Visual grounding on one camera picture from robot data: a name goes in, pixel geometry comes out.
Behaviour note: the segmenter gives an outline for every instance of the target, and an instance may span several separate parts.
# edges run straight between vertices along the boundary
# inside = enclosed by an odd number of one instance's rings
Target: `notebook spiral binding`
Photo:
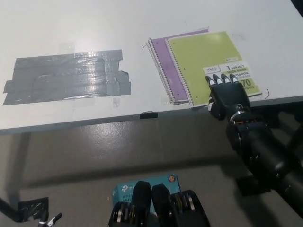
[[[176,68],[176,70],[177,70],[178,76],[179,76],[179,78],[180,78],[180,80],[181,80],[181,83],[182,83],[182,85],[183,85],[183,87],[184,87],[184,89],[185,89],[186,95],[187,95],[187,97],[188,97],[189,104],[191,104],[191,105],[193,106],[193,105],[194,105],[194,104],[193,104],[193,99],[192,99],[192,96],[191,96],[191,94],[190,94],[190,91],[189,91],[187,82],[186,82],[186,81],[184,80],[184,78],[183,78],[182,72],[181,72],[180,67],[179,67],[179,65],[178,65],[177,59],[176,59],[176,57],[175,57],[175,54],[174,54],[174,52],[172,51],[172,48],[171,48],[170,43],[169,43],[169,40],[168,40],[168,39],[165,40],[165,43],[166,43],[166,46],[167,46],[167,48],[168,48],[168,50],[169,50],[170,57],[171,57],[172,61],[174,62],[174,65],[175,65],[175,68]]]
[[[164,85],[165,91],[166,91],[167,95],[169,96],[169,100],[172,103],[174,103],[175,100],[176,100],[176,98],[175,98],[175,96],[174,96],[174,94],[173,94],[173,92],[171,90],[171,87],[169,85],[168,79],[167,79],[167,77],[165,75],[165,72],[163,70],[162,64],[161,64],[161,62],[160,62],[160,60],[158,58],[158,55],[157,55],[157,53],[155,51],[155,48],[153,46],[151,38],[148,40],[147,47],[148,47],[148,49],[149,49],[149,51],[151,53],[151,56],[152,56],[152,59],[153,59],[155,65],[156,65],[156,67],[158,69],[158,72],[160,74],[160,78],[161,78],[162,83]]]

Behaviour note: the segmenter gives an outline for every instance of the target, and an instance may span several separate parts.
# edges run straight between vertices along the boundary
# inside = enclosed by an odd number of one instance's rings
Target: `purple notebook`
[[[157,66],[160,77],[171,102],[176,105],[188,102],[188,97],[179,79],[175,65],[166,47],[165,40],[173,37],[207,33],[208,29],[158,39],[149,39],[147,46]]]

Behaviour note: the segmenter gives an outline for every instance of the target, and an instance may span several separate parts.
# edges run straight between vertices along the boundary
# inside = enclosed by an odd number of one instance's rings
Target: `gray duct tape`
[[[68,87],[65,89],[49,89],[8,93],[3,105],[39,103],[59,101],[65,99],[120,96],[131,94],[131,82],[95,84],[82,87]]]
[[[59,66],[59,65],[88,65],[100,61],[120,61],[122,60],[122,50],[83,52],[73,54],[62,54],[53,56],[18,58],[15,69]]]
[[[17,59],[3,105],[130,95],[121,59],[121,50]]]

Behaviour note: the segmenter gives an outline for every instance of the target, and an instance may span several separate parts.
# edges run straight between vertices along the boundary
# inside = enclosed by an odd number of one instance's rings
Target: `cardboard box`
[[[168,188],[168,190],[170,191],[170,194],[180,192],[180,186],[179,186],[178,177],[176,174],[151,177],[151,178],[146,178],[146,179],[140,179],[137,181],[129,181],[129,182],[125,182],[125,183],[120,183],[115,187],[115,189],[113,191],[113,197],[112,197],[113,205],[115,205],[117,202],[121,202],[121,201],[131,202],[132,195],[133,195],[133,189],[138,181],[147,181],[150,183],[151,187],[162,183]],[[151,202],[150,213],[156,214],[152,202]]]

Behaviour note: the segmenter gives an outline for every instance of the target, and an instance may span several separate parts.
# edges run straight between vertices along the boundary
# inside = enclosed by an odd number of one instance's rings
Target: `gray floor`
[[[282,118],[290,134],[297,125]],[[104,227],[117,183],[176,173],[182,190],[197,193],[213,227],[303,226],[275,192],[240,196],[234,178],[248,173],[225,126],[206,114],[2,136],[0,196],[14,206],[49,197],[50,215],[63,213],[57,227]],[[16,224],[0,214],[0,226],[37,223]]]

